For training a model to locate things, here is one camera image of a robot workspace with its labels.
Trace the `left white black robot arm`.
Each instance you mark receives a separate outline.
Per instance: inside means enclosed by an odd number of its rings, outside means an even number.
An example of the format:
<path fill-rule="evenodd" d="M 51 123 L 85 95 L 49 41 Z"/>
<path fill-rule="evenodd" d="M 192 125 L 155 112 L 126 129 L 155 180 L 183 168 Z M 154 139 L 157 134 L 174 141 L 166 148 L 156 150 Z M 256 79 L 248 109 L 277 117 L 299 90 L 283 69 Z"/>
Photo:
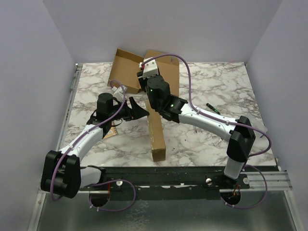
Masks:
<path fill-rule="evenodd" d="M 40 188 L 67 198 L 74 198 L 79 189 L 91 185 L 101 190 L 106 185 L 102 167 L 80 165 L 81 160 L 112 128 L 114 120 L 131 121 L 149 115 L 133 97 L 119 101 L 110 93 L 98 96 L 97 108 L 83 131 L 66 147 L 46 154 Z"/>

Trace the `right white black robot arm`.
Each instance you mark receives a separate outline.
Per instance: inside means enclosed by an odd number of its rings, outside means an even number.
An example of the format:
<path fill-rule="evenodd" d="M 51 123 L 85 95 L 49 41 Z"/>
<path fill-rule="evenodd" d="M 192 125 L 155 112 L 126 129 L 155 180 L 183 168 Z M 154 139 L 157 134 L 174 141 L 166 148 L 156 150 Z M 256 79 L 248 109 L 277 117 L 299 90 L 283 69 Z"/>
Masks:
<path fill-rule="evenodd" d="M 194 110 L 187 100 L 170 93 L 169 84 L 161 75 L 150 77 L 142 75 L 143 71 L 137 73 L 141 89 L 147 93 L 151 108 L 162 118 L 193 125 L 228 142 L 229 159 L 221 176 L 221 183 L 226 188 L 234 187 L 239 181 L 240 172 L 248 160 L 256 139 L 250 120 L 245 116 L 235 119 L 206 113 L 203 109 Z"/>

